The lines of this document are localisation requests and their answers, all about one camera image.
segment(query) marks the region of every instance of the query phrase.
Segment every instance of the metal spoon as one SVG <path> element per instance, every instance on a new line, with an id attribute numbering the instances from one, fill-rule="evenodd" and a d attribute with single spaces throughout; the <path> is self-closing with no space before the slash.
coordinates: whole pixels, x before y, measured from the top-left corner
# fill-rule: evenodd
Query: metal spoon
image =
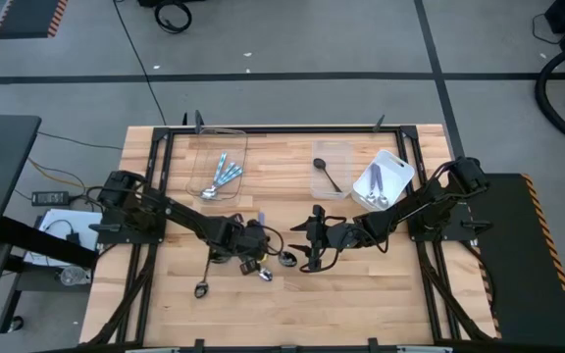
<path id="1" fill-rule="evenodd" d="M 339 188 L 339 186 L 337 186 L 337 184 L 334 183 L 331 176 L 329 176 L 329 172 L 326 171 L 326 161 L 324 161 L 322 158 L 316 158 L 316 159 L 313 160 L 313 166 L 315 168 L 319 169 L 319 170 L 324 171 L 324 173 L 326 173 L 326 176 L 329 177 L 329 180 L 331 181 L 331 184 L 334 187 L 334 191 L 341 192 L 341 189 Z"/>

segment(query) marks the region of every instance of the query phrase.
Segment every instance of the wooden table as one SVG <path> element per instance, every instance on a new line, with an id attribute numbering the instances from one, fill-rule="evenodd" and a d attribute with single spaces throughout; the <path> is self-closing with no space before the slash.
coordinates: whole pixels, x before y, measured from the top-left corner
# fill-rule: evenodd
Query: wooden table
<path id="1" fill-rule="evenodd" d="M 152 128 L 128 130 L 120 169 L 145 174 Z M 417 128 L 430 176 L 450 159 L 446 138 L 441 125 Z M 288 229 L 304 222 L 313 204 L 321 204 L 327 215 L 351 218 L 366 212 L 349 196 L 340 201 L 311 196 L 312 141 L 351 142 L 353 180 L 380 149 L 397 153 L 395 138 L 384 133 L 250 135 L 238 204 L 203 207 L 185 192 L 196 152 L 192 138 L 176 137 L 168 195 L 206 215 L 239 212 L 249 220 L 263 212 L 266 225 L 278 229 L 286 244 L 308 243 L 304 233 Z M 408 156 L 413 156 L 407 147 Z M 417 177 L 414 186 L 419 186 Z M 445 243 L 443 249 L 455 297 L 483 331 L 495 336 L 477 260 L 456 243 Z M 301 264 L 306 262 L 292 251 Z M 327 252 L 325 264 L 332 252 Z M 80 341 L 94 336 L 122 299 L 129 254 L 130 245 L 119 245 L 97 265 Z M 192 232 L 168 223 L 156 260 L 145 346 L 192 346 L 196 338 L 204 338 L 207 346 L 365 345 L 369 337 L 380 344 L 433 342 L 415 244 L 405 224 L 389 237 L 387 254 L 374 247 L 345 250 L 337 265 L 322 274 L 305 275 L 270 259 L 266 266 L 275 277 L 265 282 L 258 276 L 242 276 L 236 259 L 211 265 L 210 291 L 198 300 L 193 288 L 202 279 L 206 254 L 207 247 Z M 448 337 L 445 309 L 440 299 L 437 302 Z M 137 303 L 131 312 L 128 339 L 133 339 Z"/>

